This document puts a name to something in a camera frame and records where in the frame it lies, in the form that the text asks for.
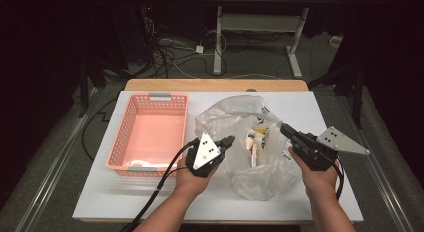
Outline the black stand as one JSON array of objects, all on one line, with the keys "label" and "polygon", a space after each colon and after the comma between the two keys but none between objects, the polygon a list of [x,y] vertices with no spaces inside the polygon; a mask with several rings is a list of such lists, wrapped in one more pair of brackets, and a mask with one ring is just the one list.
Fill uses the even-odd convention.
[{"label": "black stand", "polygon": [[332,85],[336,96],[352,95],[352,119],[358,129],[362,128],[361,107],[364,82],[363,69],[364,65],[358,59],[355,59],[343,65],[341,68],[333,72],[328,72],[307,84],[309,89],[313,89],[318,85]]},{"label": "black stand", "polygon": [[104,88],[106,79],[103,75],[101,67],[102,60],[96,57],[84,57],[79,65],[79,88],[81,109],[79,117],[82,118],[89,106],[89,88],[88,82],[91,82],[94,87]]}]

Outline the wooden table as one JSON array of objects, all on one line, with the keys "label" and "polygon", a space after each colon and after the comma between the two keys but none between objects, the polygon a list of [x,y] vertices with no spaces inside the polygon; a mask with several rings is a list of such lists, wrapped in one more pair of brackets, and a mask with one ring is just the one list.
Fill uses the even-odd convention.
[{"label": "wooden table", "polygon": [[301,80],[264,79],[131,79],[126,91],[181,92],[306,92]]}]

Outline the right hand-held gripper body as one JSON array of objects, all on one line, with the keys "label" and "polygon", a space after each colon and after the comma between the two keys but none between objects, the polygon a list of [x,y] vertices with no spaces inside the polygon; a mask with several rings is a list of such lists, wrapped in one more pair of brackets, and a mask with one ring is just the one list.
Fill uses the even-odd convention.
[{"label": "right hand-held gripper body", "polygon": [[357,143],[335,127],[321,135],[296,131],[293,150],[312,171],[326,171],[339,158],[339,152],[368,155],[370,150]]}]

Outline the white board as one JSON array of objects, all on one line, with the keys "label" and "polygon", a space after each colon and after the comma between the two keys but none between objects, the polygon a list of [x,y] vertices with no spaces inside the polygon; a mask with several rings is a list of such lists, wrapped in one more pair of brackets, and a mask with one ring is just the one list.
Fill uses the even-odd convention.
[{"label": "white board", "polygon": [[[111,121],[92,164],[72,217],[86,222],[127,222],[146,204],[159,179],[120,176],[106,162],[131,93],[120,94]],[[266,107],[277,117],[302,132],[315,135],[326,129],[321,111],[311,92],[262,92]],[[187,223],[209,224],[308,224],[312,220],[305,186],[268,201],[248,201],[214,176],[207,189],[192,203]]]}]

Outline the clear plastic bag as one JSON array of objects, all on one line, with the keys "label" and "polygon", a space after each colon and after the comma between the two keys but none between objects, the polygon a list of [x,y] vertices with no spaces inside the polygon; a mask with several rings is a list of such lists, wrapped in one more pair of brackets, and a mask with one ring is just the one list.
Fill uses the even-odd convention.
[{"label": "clear plastic bag", "polygon": [[[217,174],[239,197],[266,201],[287,193],[300,181],[300,168],[292,159],[289,139],[280,133],[282,120],[261,96],[231,96],[215,103],[195,118],[195,133],[208,133],[215,141],[235,136]],[[257,166],[251,168],[246,135],[255,134]]]}]

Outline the white desk frame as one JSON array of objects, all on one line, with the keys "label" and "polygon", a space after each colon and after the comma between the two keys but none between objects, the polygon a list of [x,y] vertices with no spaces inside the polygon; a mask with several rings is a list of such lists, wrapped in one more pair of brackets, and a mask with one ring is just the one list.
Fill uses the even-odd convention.
[{"label": "white desk frame", "polygon": [[299,15],[296,16],[277,16],[277,15],[254,15],[252,12],[246,14],[227,13],[223,7],[217,7],[216,29],[214,33],[214,66],[213,73],[222,75],[224,68],[223,52],[227,46],[227,40],[222,34],[223,30],[229,31],[254,31],[254,32],[293,32],[294,39],[290,46],[286,47],[287,59],[295,78],[302,78],[297,58],[296,49],[303,32],[304,25],[308,16],[309,7],[303,6]]}]

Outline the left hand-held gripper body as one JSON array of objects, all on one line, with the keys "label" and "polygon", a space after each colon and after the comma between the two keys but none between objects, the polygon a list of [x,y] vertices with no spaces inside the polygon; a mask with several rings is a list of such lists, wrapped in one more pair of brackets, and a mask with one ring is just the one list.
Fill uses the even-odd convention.
[{"label": "left hand-held gripper body", "polygon": [[203,132],[200,141],[188,150],[185,165],[194,176],[207,178],[225,158],[226,149],[224,139],[214,141]]}]

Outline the pink plastic basket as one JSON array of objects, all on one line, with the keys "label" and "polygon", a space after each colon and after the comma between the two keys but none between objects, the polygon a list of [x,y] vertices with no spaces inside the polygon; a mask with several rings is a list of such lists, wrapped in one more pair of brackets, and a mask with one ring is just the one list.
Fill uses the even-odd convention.
[{"label": "pink plastic basket", "polygon": [[187,116],[187,94],[132,93],[106,166],[120,176],[162,176],[184,145]]}]

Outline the metal rail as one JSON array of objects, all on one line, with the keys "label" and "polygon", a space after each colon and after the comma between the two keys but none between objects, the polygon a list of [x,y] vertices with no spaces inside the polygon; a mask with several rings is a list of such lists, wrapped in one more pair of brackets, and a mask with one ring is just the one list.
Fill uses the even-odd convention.
[{"label": "metal rail", "polygon": [[364,224],[371,231],[384,232],[414,232],[411,213],[407,209],[407,194],[403,195],[403,178],[408,179],[409,169],[398,154],[393,141],[389,139],[386,130],[375,131],[375,127],[367,125],[365,120],[359,128],[353,120],[350,100],[337,98],[343,112],[347,130],[361,144],[367,147],[369,155],[349,155],[345,163],[351,168],[351,163],[361,165],[364,171],[354,171],[354,189],[358,193],[360,208],[364,212]]},{"label": "metal rail", "polygon": [[83,107],[80,103],[74,104],[46,138],[41,147],[41,153],[35,157],[35,168],[30,170],[32,175],[35,174],[36,169],[44,169],[45,173],[42,174],[43,179],[15,232],[33,232],[35,229],[102,92],[102,89],[91,89],[88,95],[88,106]]}]

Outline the person's left hand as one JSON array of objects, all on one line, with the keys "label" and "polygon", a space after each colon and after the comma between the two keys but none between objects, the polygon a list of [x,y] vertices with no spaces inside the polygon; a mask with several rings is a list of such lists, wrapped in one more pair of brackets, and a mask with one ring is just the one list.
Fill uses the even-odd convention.
[{"label": "person's left hand", "polygon": [[209,181],[216,172],[216,169],[213,169],[206,178],[194,176],[192,172],[186,168],[185,157],[178,161],[177,168],[174,193],[193,198],[196,198],[207,188]]}]

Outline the person's right hand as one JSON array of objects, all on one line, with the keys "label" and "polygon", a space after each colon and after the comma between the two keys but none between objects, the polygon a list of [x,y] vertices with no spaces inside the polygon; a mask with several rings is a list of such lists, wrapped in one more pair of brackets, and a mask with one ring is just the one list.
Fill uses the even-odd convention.
[{"label": "person's right hand", "polygon": [[306,194],[310,200],[336,199],[336,181],[338,174],[334,168],[326,171],[313,171],[294,152],[293,147],[288,148],[289,153],[302,171],[302,179],[306,187]]}]

